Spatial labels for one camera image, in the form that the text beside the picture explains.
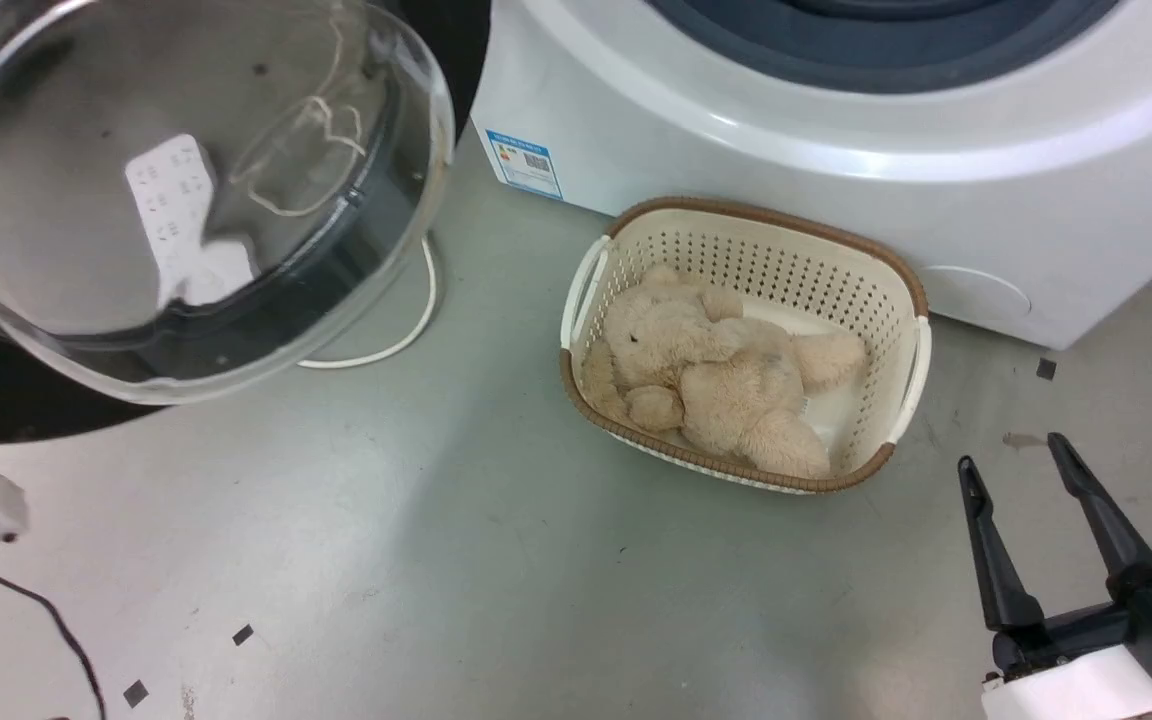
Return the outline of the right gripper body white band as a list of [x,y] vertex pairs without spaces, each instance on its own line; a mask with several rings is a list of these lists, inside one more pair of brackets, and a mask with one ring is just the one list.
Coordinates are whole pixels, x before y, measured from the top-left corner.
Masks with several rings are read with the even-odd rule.
[[995,635],[986,720],[1152,717],[1152,585],[1124,602],[1064,612]]

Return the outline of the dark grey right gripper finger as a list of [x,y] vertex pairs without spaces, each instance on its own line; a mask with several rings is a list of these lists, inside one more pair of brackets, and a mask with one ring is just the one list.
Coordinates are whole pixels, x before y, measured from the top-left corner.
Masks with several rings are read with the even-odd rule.
[[1041,602],[1026,592],[1020,579],[1005,539],[998,532],[995,505],[972,457],[964,455],[958,458],[957,478],[986,628],[992,632],[1016,632],[1030,626],[1041,626]]
[[1096,546],[1100,551],[1111,600],[1126,602],[1142,588],[1152,585],[1152,548],[1121,510],[1111,492],[1087,468],[1069,438],[1047,434],[1047,446],[1055,461],[1066,492],[1078,500]]

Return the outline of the glass washing machine door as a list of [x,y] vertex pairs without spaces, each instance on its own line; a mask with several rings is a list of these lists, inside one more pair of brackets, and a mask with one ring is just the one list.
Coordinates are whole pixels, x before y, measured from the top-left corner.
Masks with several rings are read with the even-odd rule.
[[[425,237],[492,0],[0,0],[0,445],[251,386],[361,320]],[[175,135],[255,279],[156,305],[124,165]]]

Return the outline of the white sticker on door glass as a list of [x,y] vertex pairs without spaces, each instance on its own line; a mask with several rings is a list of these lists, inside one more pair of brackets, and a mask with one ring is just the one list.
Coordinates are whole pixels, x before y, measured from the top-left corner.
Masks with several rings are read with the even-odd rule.
[[175,135],[124,165],[156,260],[157,309],[218,304],[255,279],[247,234],[206,237],[215,177],[200,142]]

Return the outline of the white front-load washing machine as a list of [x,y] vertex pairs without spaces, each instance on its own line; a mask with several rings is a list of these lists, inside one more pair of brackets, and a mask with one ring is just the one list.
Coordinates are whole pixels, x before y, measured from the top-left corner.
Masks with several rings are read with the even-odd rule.
[[745,202],[980,270],[1068,348],[1152,281],[1152,0],[978,85],[847,94],[694,41],[646,0],[492,0],[472,123],[550,150],[563,202]]

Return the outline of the round white filter cover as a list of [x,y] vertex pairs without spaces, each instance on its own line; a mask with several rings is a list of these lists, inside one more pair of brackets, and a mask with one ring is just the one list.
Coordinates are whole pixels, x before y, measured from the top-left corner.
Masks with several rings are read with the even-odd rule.
[[933,313],[957,323],[1005,332],[1032,310],[1018,287],[980,270],[932,265],[923,266],[919,276]]

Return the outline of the beige plush teddy bear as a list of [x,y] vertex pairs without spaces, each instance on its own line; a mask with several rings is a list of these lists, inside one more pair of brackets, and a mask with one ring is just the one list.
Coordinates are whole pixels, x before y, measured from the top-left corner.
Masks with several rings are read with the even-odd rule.
[[708,457],[826,479],[810,395],[861,374],[865,344],[847,332],[791,334],[744,310],[738,291],[657,264],[617,293],[582,363],[582,393],[611,420],[684,438]]

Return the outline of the cream perforated laundry basket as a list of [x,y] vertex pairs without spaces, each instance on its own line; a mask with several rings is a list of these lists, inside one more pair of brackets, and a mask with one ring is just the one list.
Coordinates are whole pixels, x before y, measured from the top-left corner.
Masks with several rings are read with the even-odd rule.
[[[612,300],[654,265],[738,291],[746,313],[791,334],[847,332],[864,344],[858,377],[806,397],[833,473],[801,479],[708,457],[602,414],[582,378]],[[662,197],[613,220],[585,252],[559,324],[559,372],[594,427],[645,454],[708,477],[788,495],[828,495],[873,477],[909,429],[929,378],[932,329],[914,270],[895,252],[831,225],[738,202]]]

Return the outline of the grey rubber drum gasket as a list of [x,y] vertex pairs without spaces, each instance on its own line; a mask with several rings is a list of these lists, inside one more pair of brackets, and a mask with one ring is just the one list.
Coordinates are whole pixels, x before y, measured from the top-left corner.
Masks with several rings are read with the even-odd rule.
[[704,47],[791,85],[929,94],[1034,65],[1120,0],[646,0]]

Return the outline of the blue energy label sticker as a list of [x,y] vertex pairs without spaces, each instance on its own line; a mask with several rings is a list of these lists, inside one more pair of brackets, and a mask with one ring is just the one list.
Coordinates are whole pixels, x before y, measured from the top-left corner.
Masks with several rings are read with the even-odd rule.
[[495,168],[505,184],[541,195],[548,199],[563,200],[561,182],[554,168],[550,150],[529,141],[521,141],[503,132],[485,129],[484,138],[490,154],[494,156]]

